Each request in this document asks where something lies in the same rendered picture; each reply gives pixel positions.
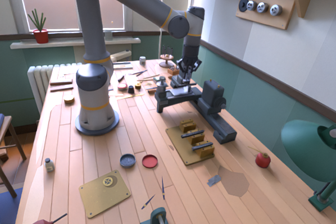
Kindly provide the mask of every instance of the window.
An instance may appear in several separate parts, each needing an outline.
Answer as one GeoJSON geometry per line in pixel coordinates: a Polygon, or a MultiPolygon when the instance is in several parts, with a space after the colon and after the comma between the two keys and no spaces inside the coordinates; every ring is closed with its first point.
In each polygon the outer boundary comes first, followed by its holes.
{"type": "MultiPolygon", "coordinates": [[[[116,0],[99,0],[104,30],[124,30],[125,10],[116,0]]],[[[11,0],[19,33],[32,32],[35,29],[26,13],[32,17],[35,8],[40,16],[44,13],[49,31],[79,31],[79,17],[76,0],[11,0]]]]}

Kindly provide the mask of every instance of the window sill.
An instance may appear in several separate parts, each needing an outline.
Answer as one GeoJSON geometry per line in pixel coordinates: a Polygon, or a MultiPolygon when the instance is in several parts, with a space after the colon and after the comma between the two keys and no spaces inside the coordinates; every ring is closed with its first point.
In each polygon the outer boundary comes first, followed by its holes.
{"type": "MultiPolygon", "coordinates": [[[[105,39],[105,45],[113,44],[135,44],[141,43],[139,38],[132,37],[113,37],[112,40],[105,39]]],[[[73,47],[84,46],[83,38],[55,38],[49,39],[48,43],[38,44],[36,40],[23,40],[11,44],[11,49],[24,49],[24,48],[53,48],[53,47],[73,47]]]]}

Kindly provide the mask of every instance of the green plant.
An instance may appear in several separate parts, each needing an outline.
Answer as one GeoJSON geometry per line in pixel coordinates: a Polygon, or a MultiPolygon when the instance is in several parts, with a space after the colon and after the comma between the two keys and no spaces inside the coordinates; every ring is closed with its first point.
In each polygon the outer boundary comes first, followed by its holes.
{"type": "Polygon", "coordinates": [[[44,23],[46,21],[46,18],[43,19],[43,13],[42,13],[42,16],[41,16],[41,21],[39,21],[39,17],[37,16],[37,11],[36,11],[36,8],[35,8],[35,13],[34,11],[31,11],[33,13],[33,16],[34,16],[34,20],[31,18],[30,15],[29,18],[31,19],[31,21],[34,23],[34,25],[36,26],[36,28],[42,32],[42,29],[43,29],[43,26],[44,26],[44,23]]]}

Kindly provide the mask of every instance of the blue dish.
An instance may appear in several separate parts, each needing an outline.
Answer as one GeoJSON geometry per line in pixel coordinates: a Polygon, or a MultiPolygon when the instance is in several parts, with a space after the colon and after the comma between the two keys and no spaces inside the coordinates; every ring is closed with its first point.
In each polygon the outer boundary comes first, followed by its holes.
{"type": "Polygon", "coordinates": [[[136,160],[135,160],[135,156],[132,154],[124,154],[120,157],[120,165],[123,168],[131,168],[134,166],[136,160]]]}

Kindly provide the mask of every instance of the wooden floor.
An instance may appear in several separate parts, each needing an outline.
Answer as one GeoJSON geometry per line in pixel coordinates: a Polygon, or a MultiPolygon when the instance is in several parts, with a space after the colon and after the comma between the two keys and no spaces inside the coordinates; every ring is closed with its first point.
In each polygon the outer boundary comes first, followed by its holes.
{"type": "MultiPolygon", "coordinates": [[[[148,71],[140,77],[155,75],[157,63],[156,60],[146,61],[148,71]]],[[[120,93],[116,91],[116,85],[121,75],[144,69],[139,62],[132,64],[133,70],[115,71],[113,74],[111,82],[116,93],[120,93]]],[[[54,68],[52,78],[57,78],[57,75],[58,69],[54,68]]],[[[133,84],[133,76],[126,77],[126,81],[133,84]]],[[[63,92],[50,94],[48,91],[17,224],[31,224],[39,219],[53,221],[66,212],[68,216],[59,224],[136,224],[148,220],[158,207],[166,209],[169,224],[336,223],[335,211],[328,207],[319,213],[308,202],[313,191],[227,111],[223,110],[221,115],[238,135],[235,141],[220,145],[212,136],[211,126],[188,102],[167,107],[158,114],[154,95],[144,90],[144,86],[149,87],[147,83],[150,82],[142,83],[140,93],[143,96],[118,101],[111,97],[110,102],[118,111],[120,122],[113,131],[97,137],[81,135],[75,128],[80,106],[76,87],[64,92],[75,96],[72,106],[62,102],[63,92]],[[215,145],[215,157],[186,167],[165,129],[188,118],[194,119],[197,126],[205,130],[206,139],[215,145]],[[248,147],[270,155],[272,162],[268,169],[255,164],[257,151],[248,147]],[[125,153],[132,153],[137,158],[131,169],[123,169],[119,164],[120,156],[125,153]],[[141,160],[146,154],[158,158],[157,167],[147,169],[142,166],[141,160]],[[55,172],[46,173],[42,161],[46,157],[55,161],[55,172]],[[242,197],[228,194],[221,182],[212,187],[206,184],[217,174],[220,166],[245,175],[249,188],[242,197]],[[131,197],[87,219],[79,186],[112,170],[119,170],[131,197]],[[166,200],[162,198],[162,177],[166,200]],[[141,210],[153,195],[152,201],[141,210]]]]}
{"type": "MultiPolygon", "coordinates": [[[[20,134],[17,137],[26,154],[27,160],[23,161],[19,150],[14,147],[7,149],[8,160],[1,164],[4,174],[15,189],[23,187],[28,169],[30,153],[33,149],[35,132],[20,134]]],[[[6,145],[13,144],[12,136],[5,137],[4,141],[6,145]]],[[[4,193],[5,191],[7,191],[5,185],[0,185],[0,193],[4,193]]]]}

